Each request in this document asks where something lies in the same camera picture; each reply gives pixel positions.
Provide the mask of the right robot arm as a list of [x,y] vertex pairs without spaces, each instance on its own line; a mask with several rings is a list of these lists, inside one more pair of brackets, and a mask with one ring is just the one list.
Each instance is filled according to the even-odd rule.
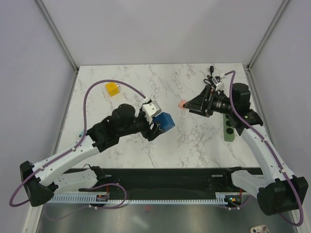
[[226,190],[241,188],[246,191],[257,199],[260,209],[268,216],[298,210],[306,196],[308,182],[304,177],[297,177],[281,159],[260,116],[250,108],[250,97],[248,85],[243,83],[234,83],[229,97],[206,85],[183,107],[203,117],[210,117],[215,112],[226,115],[255,156],[263,178],[250,174],[244,168],[235,168],[222,180]]

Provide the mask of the pink plug adapter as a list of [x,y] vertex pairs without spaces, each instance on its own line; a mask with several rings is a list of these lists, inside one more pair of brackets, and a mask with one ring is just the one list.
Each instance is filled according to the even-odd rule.
[[183,105],[186,103],[187,101],[186,100],[181,100],[180,103],[178,104],[178,107],[181,108],[181,109],[185,109],[183,107]]

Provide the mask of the blue cube socket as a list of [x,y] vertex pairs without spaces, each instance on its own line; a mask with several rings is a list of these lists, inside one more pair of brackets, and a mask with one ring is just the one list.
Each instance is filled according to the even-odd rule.
[[163,132],[167,132],[175,126],[173,118],[169,113],[161,112],[153,118],[154,122],[159,123],[159,128]]

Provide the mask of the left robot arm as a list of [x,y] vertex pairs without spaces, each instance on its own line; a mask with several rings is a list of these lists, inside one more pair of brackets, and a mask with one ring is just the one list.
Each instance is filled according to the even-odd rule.
[[67,174],[81,161],[97,155],[119,143],[123,136],[140,133],[148,141],[175,126],[170,114],[161,111],[152,101],[143,104],[139,114],[132,105],[121,104],[110,116],[84,132],[80,140],[46,160],[37,163],[23,162],[19,169],[28,202],[38,207],[50,201],[55,194],[74,189],[105,189],[107,180],[99,167]]

